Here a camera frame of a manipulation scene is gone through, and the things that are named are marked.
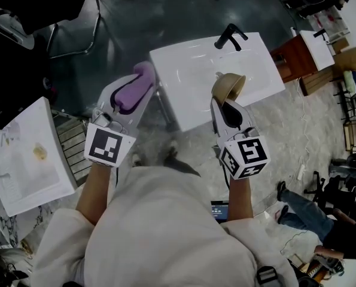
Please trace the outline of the white rectangular sink basin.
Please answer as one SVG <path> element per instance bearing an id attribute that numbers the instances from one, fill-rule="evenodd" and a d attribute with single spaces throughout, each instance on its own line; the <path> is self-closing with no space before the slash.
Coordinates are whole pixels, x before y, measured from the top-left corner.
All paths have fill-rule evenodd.
<path id="1" fill-rule="evenodd" d="M 7 215 L 18 215 L 75 193 L 77 184 L 48 100 L 39 98 L 5 127 L 12 125 L 20 127 L 20 140 L 1 146 L 0 137 L 0 199 Z M 34 156 L 36 143 L 47 150 L 45 160 Z"/>

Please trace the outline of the brown cardboard sheet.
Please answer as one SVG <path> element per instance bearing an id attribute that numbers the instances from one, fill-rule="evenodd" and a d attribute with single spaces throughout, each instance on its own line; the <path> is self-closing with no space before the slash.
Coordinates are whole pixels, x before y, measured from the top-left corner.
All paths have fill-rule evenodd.
<path id="1" fill-rule="evenodd" d="M 345 71 L 356 71 L 356 47 L 333 56 L 332 71 L 334 77 L 342 76 Z"/>

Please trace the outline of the person's white shirt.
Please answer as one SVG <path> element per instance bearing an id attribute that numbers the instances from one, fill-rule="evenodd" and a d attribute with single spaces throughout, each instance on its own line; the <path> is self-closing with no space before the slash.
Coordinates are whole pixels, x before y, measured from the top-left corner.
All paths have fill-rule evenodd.
<path id="1" fill-rule="evenodd" d="M 202 179 L 134 167 L 96 225 L 55 211 L 35 254 L 31 287 L 298 287 L 289 261 L 253 218 L 219 224 Z"/>

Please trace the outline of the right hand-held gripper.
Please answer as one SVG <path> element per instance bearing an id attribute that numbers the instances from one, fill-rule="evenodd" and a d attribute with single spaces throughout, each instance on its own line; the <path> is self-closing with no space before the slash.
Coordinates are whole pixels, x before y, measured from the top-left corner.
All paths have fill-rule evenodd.
<path id="1" fill-rule="evenodd" d="M 239 180 L 259 174 L 270 163 L 270 155 L 249 112 L 231 99 L 221 104 L 213 97 L 210 107 L 217 135 L 215 153 L 226 175 Z"/>

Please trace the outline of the beige bowl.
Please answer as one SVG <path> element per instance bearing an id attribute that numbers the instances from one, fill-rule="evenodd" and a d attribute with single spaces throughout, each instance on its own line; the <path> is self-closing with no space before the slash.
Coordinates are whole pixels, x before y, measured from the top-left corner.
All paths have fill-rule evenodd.
<path id="1" fill-rule="evenodd" d="M 245 75 L 234 73 L 221 74 L 212 87 L 212 97 L 221 106 L 227 99 L 235 101 L 243 89 L 245 82 Z"/>

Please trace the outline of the slatted metal stand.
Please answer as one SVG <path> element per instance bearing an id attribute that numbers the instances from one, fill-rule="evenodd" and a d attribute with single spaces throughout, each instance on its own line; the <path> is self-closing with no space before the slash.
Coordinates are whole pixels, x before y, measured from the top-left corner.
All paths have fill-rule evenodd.
<path id="1" fill-rule="evenodd" d="M 51 114 L 68 166 L 80 187 L 86 182 L 92 165 L 84 157 L 87 120 L 54 109 Z"/>

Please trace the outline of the black screen device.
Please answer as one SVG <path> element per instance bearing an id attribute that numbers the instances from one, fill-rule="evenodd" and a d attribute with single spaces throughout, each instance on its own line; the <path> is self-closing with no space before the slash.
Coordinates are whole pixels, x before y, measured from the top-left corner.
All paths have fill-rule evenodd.
<path id="1" fill-rule="evenodd" d="M 211 207 L 212 207 L 212 215 L 219 224 L 227 221 L 228 208 L 229 208 L 228 201 L 221 201 L 221 200 L 212 201 Z"/>

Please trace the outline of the wooden slatted crate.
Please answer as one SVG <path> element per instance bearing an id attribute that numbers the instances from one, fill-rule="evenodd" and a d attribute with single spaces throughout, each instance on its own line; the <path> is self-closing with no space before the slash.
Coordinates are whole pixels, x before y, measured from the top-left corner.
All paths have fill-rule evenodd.
<path id="1" fill-rule="evenodd" d="M 309 96 L 315 93 L 321 87 L 328 84 L 333 79 L 333 70 L 327 67 L 314 74 L 301 77 L 299 80 L 300 88 L 304 96 Z"/>

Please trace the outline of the pale green cushion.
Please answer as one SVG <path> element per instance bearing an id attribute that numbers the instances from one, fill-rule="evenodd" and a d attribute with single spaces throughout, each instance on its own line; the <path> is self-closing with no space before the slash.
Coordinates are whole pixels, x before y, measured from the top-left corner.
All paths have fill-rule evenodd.
<path id="1" fill-rule="evenodd" d="M 344 71 L 343 72 L 343 77 L 344 77 L 346 90 L 350 94 L 355 94 L 356 85 L 355 85 L 355 81 L 354 81 L 354 78 L 353 78 L 352 71 Z"/>

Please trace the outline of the person's right forearm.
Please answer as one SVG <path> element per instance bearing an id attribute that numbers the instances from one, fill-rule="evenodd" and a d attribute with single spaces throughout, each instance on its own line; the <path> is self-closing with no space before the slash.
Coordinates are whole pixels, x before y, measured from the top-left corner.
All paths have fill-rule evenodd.
<path id="1" fill-rule="evenodd" d="M 248 218 L 253 218 L 249 179 L 230 178 L 227 220 L 235 221 Z"/>

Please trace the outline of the small yellowish crumpled sponge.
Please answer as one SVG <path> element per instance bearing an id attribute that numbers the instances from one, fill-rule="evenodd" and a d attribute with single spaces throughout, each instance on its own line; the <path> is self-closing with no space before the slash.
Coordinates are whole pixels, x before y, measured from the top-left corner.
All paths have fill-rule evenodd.
<path id="1" fill-rule="evenodd" d="M 47 158 L 47 150 L 40 143 L 35 144 L 33 154 L 38 160 L 45 160 Z"/>

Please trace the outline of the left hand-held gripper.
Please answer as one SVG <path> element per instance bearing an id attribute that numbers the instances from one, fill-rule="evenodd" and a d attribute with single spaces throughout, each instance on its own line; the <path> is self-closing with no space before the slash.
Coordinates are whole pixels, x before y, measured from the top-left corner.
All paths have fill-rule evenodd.
<path id="1" fill-rule="evenodd" d="M 136 137 L 130 131 L 137 131 L 156 85 L 151 85 L 130 114 L 114 112 L 110 104 L 111 95 L 135 77 L 135 74 L 121 77 L 102 90 L 93 111 L 92 121 L 87 126 L 84 147 L 86 159 L 109 167 L 120 167 L 135 143 Z"/>

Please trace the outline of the white sink on black stand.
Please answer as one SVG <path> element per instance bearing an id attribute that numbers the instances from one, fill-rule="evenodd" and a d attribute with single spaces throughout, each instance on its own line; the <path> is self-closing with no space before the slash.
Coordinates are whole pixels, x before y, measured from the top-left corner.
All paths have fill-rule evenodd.
<path id="1" fill-rule="evenodd" d="M 228 41 L 222 49 L 214 46 L 216 36 L 165 46 L 150 52 L 172 118 L 182 132 L 211 120 L 211 90 L 217 74 L 234 73 L 246 77 L 236 102 L 248 106 L 285 89 L 280 74 L 257 32 L 243 40 L 236 51 Z"/>

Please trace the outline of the white faucet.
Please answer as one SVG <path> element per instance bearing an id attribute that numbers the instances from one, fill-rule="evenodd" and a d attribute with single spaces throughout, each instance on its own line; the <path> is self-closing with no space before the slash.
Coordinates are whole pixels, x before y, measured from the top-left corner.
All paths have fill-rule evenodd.
<path id="1" fill-rule="evenodd" d="M 17 125 L 7 126 L 0 130 L 1 146 L 10 145 L 13 141 L 20 140 L 20 127 Z"/>

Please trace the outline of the marble pattern cabinet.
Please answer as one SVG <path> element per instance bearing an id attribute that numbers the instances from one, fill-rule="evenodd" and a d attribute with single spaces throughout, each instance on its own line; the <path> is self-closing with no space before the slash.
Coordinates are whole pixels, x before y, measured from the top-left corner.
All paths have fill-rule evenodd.
<path id="1" fill-rule="evenodd" d="M 51 218 L 58 205 L 59 200 L 55 200 L 10 217 L 0 199 L 0 248 L 18 246 L 29 233 Z"/>

